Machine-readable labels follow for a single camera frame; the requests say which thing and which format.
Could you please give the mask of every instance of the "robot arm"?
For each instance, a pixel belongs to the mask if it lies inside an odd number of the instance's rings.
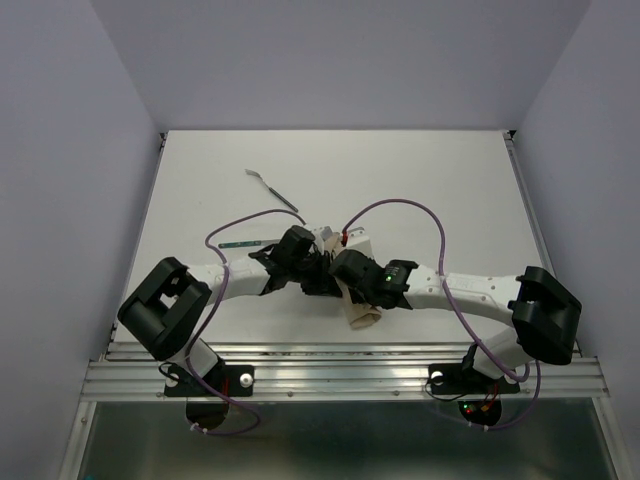
[[[385,309],[451,309],[442,280],[431,268],[405,260],[392,260],[382,267],[350,248],[332,259],[320,247],[317,233],[299,226],[290,228],[275,246],[229,263],[223,299],[268,294],[289,281],[300,283],[308,295],[340,297],[337,278],[349,287],[354,303]],[[118,318],[156,360],[185,368],[185,350],[193,330],[205,307],[217,299],[223,278],[222,265],[187,267],[167,258],[126,300]],[[448,273],[445,278],[463,313],[510,327],[484,342],[508,368],[532,359],[559,365],[571,361],[581,305],[546,270],[528,267],[519,277]],[[203,377],[219,363],[202,340],[194,344],[190,360]],[[473,383],[495,382],[503,375],[476,345],[469,349],[460,370]],[[467,388],[459,379],[455,383]]]
[[[381,267],[366,255],[345,250],[335,258],[329,273],[349,286],[355,301],[385,309],[452,309],[439,273],[415,262],[392,260]],[[582,306],[546,270],[527,267],[518,277],[448,273],[444,278],[462,313],[510,327],[484,342],[507,368],[515,369],[532,359],[556,365],[571,362]],[[502,375],[493,360],[471,346],[461,365],[461,377],[490,383]],[[454,383],[465,382],[456,378]]]

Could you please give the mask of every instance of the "black joint housing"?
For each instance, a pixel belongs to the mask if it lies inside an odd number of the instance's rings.
[[[173,297],[169,307],[163,295]],[[187,343],[207,301],[209,287],[187,267],[168,257],[160,261],[118,310],[118,320],[156,360],[166,360]]]
[[[384,309],[410,309],[404,292],[409,290],[407,279],[414,268],[418,268],[418,264],[406,260],[392,260],[382,268],[357,250],[343,250],[331,263],[329,273],[355,292],[352,299],[362,297],[367,303]]]
[[[518,342],[533,358],[568,365],[582,304],[544,268],[527,267],[516,280],[522,284],[518,299],[508,306]]]

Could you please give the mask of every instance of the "tabletop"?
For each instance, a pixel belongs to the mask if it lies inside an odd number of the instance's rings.
[[[441,219],[445,269],[515,275],[540,265],[507,149],[498,131],[171,131],[133,262],[127,294],[156,263],[216,263],[205,236],[239,217],[286,208],[245,169],[300,209],[311,225],[340,231],[363,207],[384,198],[423,203]],[[279,238],[296,223],[269,215],[222,232],[214,243]],[[436,267],[433,220],[408,205],[383,205],[357,223],[378,263],[414,260]],[[225,250],[229,259],[256,250]],[[469,316],[482,337],[503,325]],[[375,325],[352,330],[339,299],[305,296],[298,285],[264,297],[224,302],[205,331],[211,343],[393,343],[470,341],[443,310],[383,311]],[[119,326],[114,342],[135,342]]]

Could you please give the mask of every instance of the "lavender wall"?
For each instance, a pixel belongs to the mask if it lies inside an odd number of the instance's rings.
[[[513,128],[588,0],[92,0],[161,128]]]
[[[596,0],[516,135],[558,276],[583,300],[640,472],[640,2]]]
[[[0,478],[57,475],[107,339],[157,130],[86,0],[0,9]]]

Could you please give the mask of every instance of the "cable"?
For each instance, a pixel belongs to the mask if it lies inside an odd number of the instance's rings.
[[[438,231],[440,232],[440,256],[438,258],[438,274],[440,275],[442,288],[444,290],[445,296],[447,297],[447,300],[449,301],[449,304],[451,305],[452,310],[458,317],[458,320],[460,320],[460,323],[462,323],[462,326],[464,327],[464,329],[471,336],[474,343],[478,345],[480,350],[482,350],[485,353],[485,355],[489,357],[489,359],[496,365],[496,367],[500,369],[500,371],[502,371],[502,373],[504,373],[507,377],[509,377],[510,379],[516,382],[524,382],[525,380],[527,380],[527,378],[529,378],[529,373],[530,373],[529,364],[525,365],[525,371],[522,376],[516,375],[512,370],[509,369],[509,367],[507,367],[504,363],[502,363],[502,361],[498,357],[496,357],[491,352],[491,350],[489,350],[489,348],[484,344],[484,342],[480,339],[480,337],[476,335],[476,332],[473,330],[473,328],[471,328],[471,325],[469,325],[469,322],[467,322],[467,320],[464,318],[462,310],[460,310],[460,307],[458,306],[458,302],[456,302],[456,299],[453,298],[453,295],[451,294],[451,290],[449,290],[449,285],[447,285],[447,280],[444,273],[444,249],[446,244],[445,236],[444,236],[444,227],[442,226],[442,222],[440,222],[440,219],[438,218],[438,216],[435,213],[433,213],[432,210],[425,207],[421,203],[414,202],[413,200],[407,200],[404,198],[389,198],[386,200],[380,200],[378,202],[372,203],[368,207],[365,207],[360,212],[358,212],[355,217],[353,217],[351,220],[347,222],[347,224],[342,229],[343,238],[346,238],[345,235],[349,227],[353,225],[353,223],[356,220],[358,220],[361,216],[363,216],[369,210],[372,210],[375,207],[378,207],[380,205],[384,205],[387,203],[405,203],[407,205],[412,205],[428,213],[429,216],[433,219],[433,221],[436,222],[436,226],[438,227]]]
[[[222,392],[219,392],[218,390],[213,388],[211,385],[209,385],[207,382],[205,382],[203,380],[203,378],[200,375],[198,375],[198,372],[196,372],[196,370],[193,368],[193,365],[191,363],[190,355],[191,355],[191,350],[193,349],[193,346],[198,341],[198,339],[200,338],[200,335],[202,335],[202,332],[204,332],[205,328],[207,328],[207,326],[209,325],[209,322],[211,322],[211,319],[213,318],[215,313],[218,311],[218,307],[220,307],[220,303],[222,302],[222,298],[224,297],[224,293],[227,290],[227,285],[229,284],[229,267],[227,265],[227,257],[224,255],[224,253],[222,253],[222,251],[218,247],[216,247],[215,245],[213,245],[211,243],[211,239],[215,235],[217,235],[218,233],[222,232],[223,230],[226,230],[229,227],[232,227],[232,226],[237,225],[239,223],[246,222],[247,220],[251,220],[253,218],[260,217],[260,216],[263,216],[263,215],[268,215],[268,214],[271,214],[271,213],[285,213],[287,215],[292,215],[292,216],[296,217],[298,220],[300,220],[303,225],[306,224],[306,222],[304,221],[304,219],[300,215],[298,215],[298,214],[296,214],[296,213],[294,213],[294,212],[292,212],[290,210],[283,210],[283,209],[276,208],[276,209],[272,209],[272,210],[265,210],[264,212],[254,213],[253,215],[248,215],[246,217],[242,217],[242,218],[240,218],[238,220],[235,220],[233,222],[227,223],[226,225],[223,225],[222,227],[219,227],[219,228],[215,229],[213,232],[211,232],[209,235],[207,235],[207,237],[205,238],[205,241],[204,241],[205,246],[207,248],[213,250],[218,255],[218,257],[220,257],[220,260],[222,260],[222,262],[223,262],[222,267],[223,267],[224,275],[222,277],[222,284],[220,286],[220,290],[218,292],[218,296],[216,297],[216,300],[213,303],[213,307],[211,308],[211,311],[206,316],[206,318],[202,322],[202,325],[196,331],[195,335],[192,337],[192,339],[190,340],[189,344],[187,345],[187,349],[185,350],[187,368],[189,369],[189,373],[191,374],[191,376],[207,392],[211,393],[212,395],[215,395],[216,397],[220,398],[221,400],[224,400],[229,405],[234,405],[234,406],[236,406],[238,408],[241,408],[241,409],[251,413],[255,418],[255,421],[251,425],[249,425],[247,427],[243,427],[243,428],[238,429],[238,430],[231,431],[231,432],[211,431],[211,430],[207,430],[207,429],[201,428],[199,425],[197,425],[195,423],[189,422],[190,425],[191,425],[191,428],[193,430],[196,430],[196,431],[198,431],[200,433],[203,433],[205,435],[221,436],[221,437],[239,435],[241,433],[246,433],[246,432],[248,432],[250,430],[253,430],[258,425],[260,425],[260,423],[262,422],[262,417],[260,416],[260,413],[258,412],[257,409],[253,408],[252,406],[250,406],[250,405],[248,405],[248,404],[246,404],[244,402],[240,402],[238,400],[235,400],[235,399],[223,394]]]

